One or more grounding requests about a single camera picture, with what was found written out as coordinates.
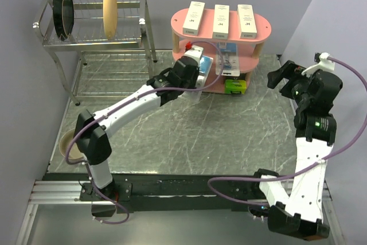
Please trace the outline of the blue razor blister pack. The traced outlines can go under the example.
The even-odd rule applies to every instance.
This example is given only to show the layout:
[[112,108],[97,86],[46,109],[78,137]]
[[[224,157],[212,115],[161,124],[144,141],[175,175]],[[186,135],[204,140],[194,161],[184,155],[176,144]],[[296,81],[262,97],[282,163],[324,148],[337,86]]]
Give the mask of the blue razor blister pack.
[[196,82],[197,88],[205,86],[206,80],[209,76],[210,69],[213,64],[213,59],[208,56],[202,56],[199,64],[199,76]]
[[239,57],[237,53],[237,45],[231,42],[218,42],[217,47],[222,53],[224,61],[224,69],[222,76],[239,77]]

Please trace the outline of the green black razor box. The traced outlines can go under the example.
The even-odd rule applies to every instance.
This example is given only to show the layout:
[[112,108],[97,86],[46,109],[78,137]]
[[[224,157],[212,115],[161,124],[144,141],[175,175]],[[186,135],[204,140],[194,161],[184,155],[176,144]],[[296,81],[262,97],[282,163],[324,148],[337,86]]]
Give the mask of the green black razor box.
[[243,95],[247,89],[247,83],[241,79],[226,79],[224,82],[224,93],[230,95]]

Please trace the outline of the pink three-tier shelf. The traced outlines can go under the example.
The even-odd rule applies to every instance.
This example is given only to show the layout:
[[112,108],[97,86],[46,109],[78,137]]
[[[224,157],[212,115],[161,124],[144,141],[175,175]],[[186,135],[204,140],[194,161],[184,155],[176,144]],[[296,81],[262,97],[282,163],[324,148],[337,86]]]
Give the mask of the pink three-tier shelf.
[[[212,38],[214,10],[204,10],[197,36],[190,36],[183,33],[182,31],[187,12],[187,8],[179,10],[171,18],[171,29],[173,34],[173,58],[175,60],[179,59],[185,53],[186,44],[197,41],[198,45],[203,47],[204,55],[215,59],[217,51],[214,46],[207,43],[208,41],[212,43],[219,42],[219,40]],[[271,24],[268,22],[268,20],[259,14],[254,14],[254,16],[257,28],[257,36],[255,39],[249,40],[240,38],[237,12],[231,11],[229,15],[228,42],[235,43],[237,45],[239,70],[241,73],[246,74],[245,81],[247,84],[249,84],[252,72],[259,63],[259,56],[264,42],[271,34]]]

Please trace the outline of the white slim box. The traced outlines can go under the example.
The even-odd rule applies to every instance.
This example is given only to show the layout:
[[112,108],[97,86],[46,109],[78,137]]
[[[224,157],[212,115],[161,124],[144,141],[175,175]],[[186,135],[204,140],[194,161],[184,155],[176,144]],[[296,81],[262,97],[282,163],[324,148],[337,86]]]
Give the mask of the white slim box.
[[226,40],[229,33],[229,5],[215,5],[212,38]]
[[237,5],[240,38],[253,40],[257,36],[257,28],[252,5]]
[[182,27],[184,34],[198,35],[204,8],[205,2],[191,1]]

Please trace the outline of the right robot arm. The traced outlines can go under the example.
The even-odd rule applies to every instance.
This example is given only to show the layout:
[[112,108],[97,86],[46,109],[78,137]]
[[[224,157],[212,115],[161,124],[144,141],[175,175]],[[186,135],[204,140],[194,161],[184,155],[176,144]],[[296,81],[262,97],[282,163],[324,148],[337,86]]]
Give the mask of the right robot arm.
[[304,68],[290,60],[267,77],[268,88],[287,79],[280,94],[296,103],[296,176],[287,193],[278,173],[259,169],[251,192],[268,201],[270,231],[306,241],[326,239],[330,228],[323,222],[322,212],[325,158],[334,147],[337,131],[330,110],[343,82],[331,71]]

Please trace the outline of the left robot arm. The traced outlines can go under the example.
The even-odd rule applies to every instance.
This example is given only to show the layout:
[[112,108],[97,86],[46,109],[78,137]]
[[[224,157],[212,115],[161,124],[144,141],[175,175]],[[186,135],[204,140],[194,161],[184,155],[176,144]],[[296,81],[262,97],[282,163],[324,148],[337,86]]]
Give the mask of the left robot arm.
[[153,76],[129,97],[95,113],[86,110],[79,114],[74,136],[88,162],[95,183],[93,193],[99,199],[107,200],[114,193],[108,165],[112,153],[109,139],[133,119],[177,99],[183,89],[195,88],[200,60],[184,55],[172,68]]

